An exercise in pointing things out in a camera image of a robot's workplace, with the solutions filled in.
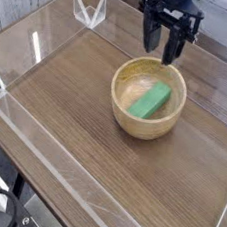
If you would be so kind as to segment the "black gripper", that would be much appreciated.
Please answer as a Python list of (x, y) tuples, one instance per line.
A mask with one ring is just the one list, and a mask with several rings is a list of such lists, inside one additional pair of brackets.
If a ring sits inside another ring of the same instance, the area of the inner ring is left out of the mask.
[(143, 10), (143, 45), (147, 53), (160, 43), (161, 26), (170, 29), (162, 63), (170, 65), (180, 57), (186, 40), (194, 43), (204, 13), (193, 0), (141, 0)]

